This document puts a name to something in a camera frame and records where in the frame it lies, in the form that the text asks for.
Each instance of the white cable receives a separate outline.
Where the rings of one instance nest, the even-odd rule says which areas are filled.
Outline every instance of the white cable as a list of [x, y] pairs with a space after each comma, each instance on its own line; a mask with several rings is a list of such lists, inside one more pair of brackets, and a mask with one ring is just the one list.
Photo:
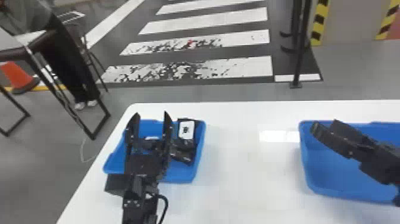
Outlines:
[[92, 161], [92, 160], [95, 159], [95, 158], [97, 157], [97, 155], [98, 155], [98, 153], [97, 153], [96, 155], [92, 156], [91, 158], [85, 160], [85, 157], [83, 156], [83, 146], [85, 145], [86, 140], [87, 140], [87, 137], [84, 137], [83, 140], [82, 140], [82, 144], [80, 145], [80, 148], [79, 148], [80, 162], [81, 162], [81, 163], [87, 163], [87, 162], [89, 162], [89, 161]]

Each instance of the gray floor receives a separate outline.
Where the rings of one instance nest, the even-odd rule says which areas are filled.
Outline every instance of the gray floor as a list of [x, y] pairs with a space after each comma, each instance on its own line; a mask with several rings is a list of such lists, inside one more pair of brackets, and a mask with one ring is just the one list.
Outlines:
[[[315, 56], [324, 82], [289, 89], [287, 83], [172, 86], [111, 89], [104, 94], [112, 113], [96, 141], [90, 141], [49, 92], [32, 92], [17, 101], [32, 118], [10, 138], [0, 136], [0, 223], [55, 223], [122, 113], [137, 102], [291, 101], [399, 99], [400, 41], [318, 47]], [[18, 113], [0, 97], [1, 126]], [[98, 109], [82, 114], [98, 119]]]

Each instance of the blue plastic tray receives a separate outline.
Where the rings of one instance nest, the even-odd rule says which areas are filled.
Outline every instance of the blue plastic tray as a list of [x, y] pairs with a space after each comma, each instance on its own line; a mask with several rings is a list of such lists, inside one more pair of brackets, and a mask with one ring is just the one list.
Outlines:
[[[201, 152], [204, 144], [205, 123], [201, 121], [195, 129], [196, 157], [193, 165], [188, 166], [181, 162], [171, 160], [170, 166], [162, 182], [169, 183], [190, 183], [196, 176], [197, 168], [201, 158]], [[157, 136], [161, 138], [163, 134], [163, 122], [157, 120], [141, 120], [139, 125], [139, 137]], [[117, 148], [110, 154], [104, 164], [103, 171], [107, 174], [123, 174], [126, 147], [124, 144], [124, 135], [117, 145]]]
[[[315, 193], [350, 200], [390, 204], [398, 193], [393, 185], [382, 185], [359, 170], [360, 163], [346, 159], [318, 142], [311, 134], [312, 121], [299, 125], [305, 178]], [[400, 145], [400, 124], [350, 124], [362, 133], [383, 142]]]

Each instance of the shoe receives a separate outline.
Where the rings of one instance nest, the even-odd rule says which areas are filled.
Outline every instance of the shoe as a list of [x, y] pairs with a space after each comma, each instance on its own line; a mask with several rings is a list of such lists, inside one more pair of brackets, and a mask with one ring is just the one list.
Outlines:
[[87, 102], [87, 106], [88, 107], [96, 107], [96, 105], [97, 105], [97, 99], [94, 99], [94, 100], [89, 100], [88, 102]]
[[77, 102], [75, 104], [75, 110], [83, 110], [85, 106], [86, 106], [85, 102]]

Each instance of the person's leg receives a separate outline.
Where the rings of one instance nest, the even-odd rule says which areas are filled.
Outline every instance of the person's leg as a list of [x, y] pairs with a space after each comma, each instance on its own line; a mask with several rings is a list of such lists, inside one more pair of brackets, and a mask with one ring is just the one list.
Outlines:
[[63, 62], [65, 66], [71, 67], [74, 70], [72, 75], [85, 84], [88, 100], [97, 99], [100, 92], [95, 84], [92, 73], [67, 29], [54, 15], [50, 19], [47, 29], [55, 29], [57, 31], [56, 43], [58, 43], [57, 47], [62, 52]]
[[41, 54], [45, 60], [49, 63], [52, 71], [57, 75], [62, 84], [71, 92], [75, 98], [75, 102], [86, 102], [88, 100], [88, 94], [84, 89], [82, 83], [74, 75], [74, 69], [70, 66], [66, 66], [62, 59], [63, 52], [57, 48], [55, 41], [49, 40], [46, 44], [46, 48], [41, 50]]

